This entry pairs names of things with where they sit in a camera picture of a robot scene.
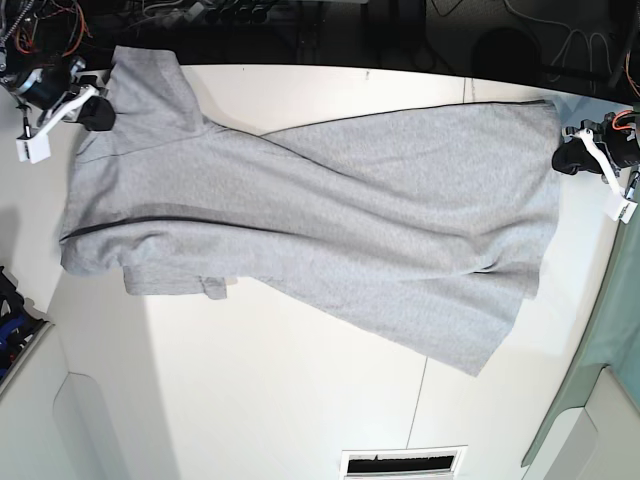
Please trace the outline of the grey t-shirt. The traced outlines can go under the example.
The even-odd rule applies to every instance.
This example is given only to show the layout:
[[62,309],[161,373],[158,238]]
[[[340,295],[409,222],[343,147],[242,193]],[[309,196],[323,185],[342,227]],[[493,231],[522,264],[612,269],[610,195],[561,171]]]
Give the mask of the grey t-shirt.
[[170,51],[119,47],[113,128],[72,164],[61,263],[132,295],[252,277],[477,375],[556,231],[551,102],[371,114],[253,135],[201,111]]

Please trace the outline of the rack of blue clamps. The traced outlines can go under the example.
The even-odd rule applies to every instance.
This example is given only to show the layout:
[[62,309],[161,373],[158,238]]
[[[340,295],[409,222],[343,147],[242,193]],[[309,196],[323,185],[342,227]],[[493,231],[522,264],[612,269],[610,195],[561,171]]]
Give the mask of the rack of blue clamps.
[[1,267],[1,382],[8,380],[17,362],[27,355],[48,322],[33,316],[25,307],[25,298],[19,293]]

